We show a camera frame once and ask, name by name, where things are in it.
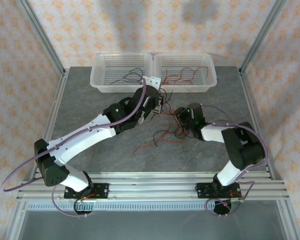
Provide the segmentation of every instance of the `patterned wallpaper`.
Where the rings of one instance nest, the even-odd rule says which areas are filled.
[[[16,0],[0,0],[0,186],[19,164],[34,155],[42,137],[60,74],[34,34]],[[7,187],[29,177],[22,169]],[[0,239],[17,192],[0,190]]]
[[[107,52],[205,52],[240,66],[275,0],[30,0],[65,68]]]
[[[288,0],[248,69],[253,107],[300,225],[300,0]]]

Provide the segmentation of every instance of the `metal plate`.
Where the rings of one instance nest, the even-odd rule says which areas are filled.
[[[222,193],[216,195],[212,187],[211,182],[199,182],[196,184],[195,190],[197,191],[199,199],[232,199],[233,197],[239,197],[241,195],[240,186],[238,183],[231,184],[231,187],[227,190],[222,191]]]
[[[93,183],[94,187],[91,192],[95,191],[96,194],[90,196],[89,199],[107,199],[109,193],[108,183]],[[70,187],[65,187],[64,196],[65,199],[80,199],[81,195],[78,194]]]

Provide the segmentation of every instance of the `gray stone surface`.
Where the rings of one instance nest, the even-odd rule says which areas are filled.
[[[217,85],[203,93],[173,93],[172,109],[190,103],[214,105],[226,111],[234,122],[249,121],[251,115],[236,67],[216,67]],[[112,103],[132,93],[101,93],[90,86],[91,67],[71,67],[62,96],[52,139],[85,125]],[[225,119],[213,108],[204,109],[206,121]],[[228,161],[224,144],[187,138],[182,144],[159,142],[158,147],[134,150],[151,144],[158,130],[176,128],[172,116],[148,117],[142,125],[106,139],[81,152],[69,163],[81,171],[93,172],[217,172]],[[167,140],[178,141],[168,136]]]

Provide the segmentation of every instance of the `mesh basket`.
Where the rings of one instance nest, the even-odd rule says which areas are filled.
[[[102,93],[134,93],[142,85],[139,75],[153,75],[150,53],[100,53],[94,59],[90,84]]]
[[[214,62],[207,53],[158,53],[153,69],[166,92],[202,93],[217,84]]]

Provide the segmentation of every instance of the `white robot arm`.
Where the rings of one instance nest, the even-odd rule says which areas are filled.
[[[178,121],[185,130],[191,130],[193,136],[200,141],[224,143],[229,161],[224,168],[213,177],[213,196],[222,196],[247,171],[265,158],[265,149],[259,139],[246,129],[232,126],[216,126],[207,123],[202,106],[192,103],[187,108],[179,107],[174,111]],[[241,126],[253,130],[248,122]]]
[[[141,124],[150,113],[161,112],[161,79],[152,76],[143,77],[143,80],[146,82],[143,97],[144,89],[139,88],[133,97],[126,97],[110,105],[95,119],[68,135],[49,142],[40,139],[34,143],[36,155],[51,150],[36,160],[46,186],[62,184],[72,188],[79,196],[90,194],[94,186],[88,174],[67,163],[92,145]]]

